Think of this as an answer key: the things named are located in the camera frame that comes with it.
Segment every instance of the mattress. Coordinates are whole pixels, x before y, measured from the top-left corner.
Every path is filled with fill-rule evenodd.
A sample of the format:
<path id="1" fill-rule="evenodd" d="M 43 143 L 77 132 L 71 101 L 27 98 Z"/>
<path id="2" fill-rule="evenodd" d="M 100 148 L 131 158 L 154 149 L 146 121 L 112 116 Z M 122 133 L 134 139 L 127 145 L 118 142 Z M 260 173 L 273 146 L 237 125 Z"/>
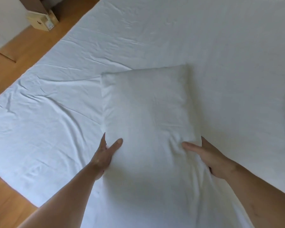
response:
<path id="1" fill-rule="evenodd" d="M 41 206 L 98 147 L 101 73 L 185 63 L 202 135 L 285 192 L 285 0 L 100 0 L 0 95 L 0 177 Z"/>

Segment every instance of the person's left hand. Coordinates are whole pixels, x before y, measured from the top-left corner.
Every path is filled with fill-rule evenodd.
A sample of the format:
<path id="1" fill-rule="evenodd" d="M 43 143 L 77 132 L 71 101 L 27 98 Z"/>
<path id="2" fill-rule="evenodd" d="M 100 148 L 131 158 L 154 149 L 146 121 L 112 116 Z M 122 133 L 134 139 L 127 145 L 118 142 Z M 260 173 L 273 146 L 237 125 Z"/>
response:
<path id="1" fill-rule="evenodd" d="M 95 152 L 90 165 L 93 166 L 93 169 L 98 172 L 96 180 L 102 177 L 104 171 L 110 165 L 113 154 L 122 146 L 122 138 L 119 138 L 110 148 L 107 148 L 105 141 L 105 133 L 101 138 L 99 148 Z"/>

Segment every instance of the cardboard box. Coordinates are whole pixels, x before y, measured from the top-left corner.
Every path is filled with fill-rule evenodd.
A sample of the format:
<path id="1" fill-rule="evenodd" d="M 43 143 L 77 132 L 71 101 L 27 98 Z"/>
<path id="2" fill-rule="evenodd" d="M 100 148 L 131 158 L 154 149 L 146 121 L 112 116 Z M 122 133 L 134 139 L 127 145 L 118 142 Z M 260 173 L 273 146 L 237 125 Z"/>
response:
<path id="1" fill-rule="evenodd" d="M 45 31 L 50 31 L 58 23 L 56 16 L 51 10 L 49 14 L 28 11 L 26 18 L 34 28 Z"/>

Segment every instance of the pillow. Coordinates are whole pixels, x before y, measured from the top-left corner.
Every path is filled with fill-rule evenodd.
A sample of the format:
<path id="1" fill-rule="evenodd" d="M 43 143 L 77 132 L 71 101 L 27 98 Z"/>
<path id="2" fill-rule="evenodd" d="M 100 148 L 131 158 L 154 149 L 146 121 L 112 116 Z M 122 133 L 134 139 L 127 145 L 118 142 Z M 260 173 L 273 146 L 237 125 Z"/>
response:
<path id="1" fill-rule="evenodd" d="M 209 169 L 181 146 L 201 145 L 188 73 L 181 65 L 102 75 L 106 141 L 124 142 L 101 179 L 94 227 L 232 227 Z"/>

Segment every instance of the hand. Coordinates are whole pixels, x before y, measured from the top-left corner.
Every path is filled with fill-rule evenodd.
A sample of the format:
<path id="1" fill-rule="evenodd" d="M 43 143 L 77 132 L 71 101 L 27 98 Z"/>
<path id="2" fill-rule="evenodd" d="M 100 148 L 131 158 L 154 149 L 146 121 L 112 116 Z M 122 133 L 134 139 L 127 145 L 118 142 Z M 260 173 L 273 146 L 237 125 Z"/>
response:
<path id="1" fill-rule="evenodd" d="M 104 171 L 110 165 L 113 154 L 122 146 L 122 142 L 122 138 L 119 138 L 110 148 L 107 148 L 104 133 L 99 147 L 90 161 L 90 165 L 98 172 L 96 180 L 102 177 Z"/>
<path id="2" fill-rule="evenodd" d="M 197 153 L 201 160 L 209 167 L 210 172 L 222 179 L 226 179 L 228 174 L 235 170 L 238 165 L 224 154 L 222 154 L 215 146 L 201 137 L 202 146 L 197 146 L 189 142 L 182 142 L 184 149 Z"/>

